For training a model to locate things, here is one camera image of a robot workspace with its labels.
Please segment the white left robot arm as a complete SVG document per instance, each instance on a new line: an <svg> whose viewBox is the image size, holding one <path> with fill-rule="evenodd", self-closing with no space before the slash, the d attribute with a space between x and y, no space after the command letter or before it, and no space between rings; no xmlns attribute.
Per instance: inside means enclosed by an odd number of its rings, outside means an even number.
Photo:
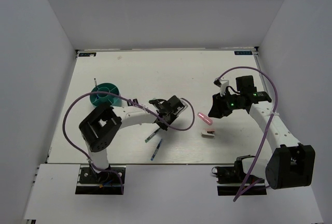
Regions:
<svg viewBox="0 0 332 224"><path fill-rule="evenodd" d="M104 182L109 178L106 149L119 130L143 123L155 123L166 131L188 107L188 104L177 96L166 101L150 100L149 104L153 106L152 109L138 105L113 107L102 103L79 124L93 167L91 174L97 181Z"/></svg>

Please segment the blue clear pen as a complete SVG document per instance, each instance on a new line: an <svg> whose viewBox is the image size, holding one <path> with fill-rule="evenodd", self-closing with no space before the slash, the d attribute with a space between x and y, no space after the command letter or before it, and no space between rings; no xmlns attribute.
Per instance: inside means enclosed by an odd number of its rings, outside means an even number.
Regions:
<svg viewBox="0 0 332 224"><path fill-rule="evenodd" d="M154 153L152 154L152 156L150 158L151 161L154 160L156 154L158 153L158 151L160 149L160 146L161 146L162 142L163 142L163 139L161 138L160 141L159 141L159 143L158 143L158 145L157 145L157 147L156 147L156 149L155 149L155 151L154 151Z"/></svg>

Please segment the green clear pen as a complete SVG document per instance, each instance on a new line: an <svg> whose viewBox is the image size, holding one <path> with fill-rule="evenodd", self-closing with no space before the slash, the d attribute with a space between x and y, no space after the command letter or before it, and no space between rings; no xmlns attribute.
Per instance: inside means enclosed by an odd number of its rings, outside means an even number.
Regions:
<svg viewBox="0 0 332 224"><path fill-rule="evenodd" d="M152 138L154 138L160 132L160 128L154 130L147 138L145 138L145 143L148 143Z"/></svg>

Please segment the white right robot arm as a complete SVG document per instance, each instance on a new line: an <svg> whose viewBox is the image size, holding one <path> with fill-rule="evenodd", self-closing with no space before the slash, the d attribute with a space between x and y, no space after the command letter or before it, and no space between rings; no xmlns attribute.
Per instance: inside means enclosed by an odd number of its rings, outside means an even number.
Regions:
<svg viewBox="0 0 332 224"><path fill-rule="evenodd" d="M234 110L245 110L262 130L272 156L269 160L247 155L237 157L232 172L223 172L223 180L236 178L241 182L262 178L272 189L305 187L311 185L315 151L303 145L274 113L272 99L265 91L258 91L252 76L236 78L237 92L229 92L229 81L214 81L220 89L213 95L210 118L229 116Z"/></svg>

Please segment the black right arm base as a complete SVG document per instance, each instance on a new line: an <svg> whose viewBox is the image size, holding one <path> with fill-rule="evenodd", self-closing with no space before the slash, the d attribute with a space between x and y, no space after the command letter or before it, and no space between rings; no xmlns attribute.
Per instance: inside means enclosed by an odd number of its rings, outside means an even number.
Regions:
<svg viewBox="0 0 332 224"><path fill-rule="evenodd" d="M219 196L235 196L237 194L254 158L251 155L237 157L232 166L215 166L211 169L212 175L217 178L217 194ZM260 175L265 175L265 164L265 160L258 160L255 164L253 174L248 177L244 187L247 188L252 183L255 185L244 192L244 196L267 195L268 185L265 184L264 179L259 178Z"/></svg>

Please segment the teal round divided organizer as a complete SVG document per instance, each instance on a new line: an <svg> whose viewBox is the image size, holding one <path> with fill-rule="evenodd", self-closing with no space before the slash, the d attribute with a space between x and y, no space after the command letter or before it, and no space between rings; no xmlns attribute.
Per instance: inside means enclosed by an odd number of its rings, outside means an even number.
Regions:
<svg viewBox="0 0 332 224"><path fill-rule="evenodd" d="M120 95L118 87L112 83L105 82L101 84L96 84L91 92L98 92L98 94L92 94L89 96L90 103L94 107L98 107L102 103L110 103L111 106L120 107L122 105L122 100L113 95L105 94L103 92L109 92L114 95Z"/></svg>

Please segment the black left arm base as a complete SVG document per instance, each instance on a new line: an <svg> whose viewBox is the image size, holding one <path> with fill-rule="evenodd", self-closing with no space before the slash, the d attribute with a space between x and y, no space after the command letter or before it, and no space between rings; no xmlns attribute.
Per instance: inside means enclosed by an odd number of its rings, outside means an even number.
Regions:
<svg viewBox="0 0 332 224"><path fill-rule="evenodd" d="M123 195L126 168L112 167L112 172L97 173L90 166L82 166L78 173L76 195Z"/></svg>

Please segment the pink translucent eraser case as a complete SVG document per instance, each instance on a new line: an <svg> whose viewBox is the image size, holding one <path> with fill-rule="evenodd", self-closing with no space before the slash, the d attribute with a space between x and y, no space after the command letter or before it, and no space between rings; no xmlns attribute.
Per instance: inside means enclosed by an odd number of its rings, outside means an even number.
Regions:
<svg viewBox="0 0 332 224"><path fill-rule="evenodd" d="M208 125L212 125L213 124L213 120L210 119L207 115L201 113L201 112L198 112L197 116L203 120L206 124Z"/></svg>

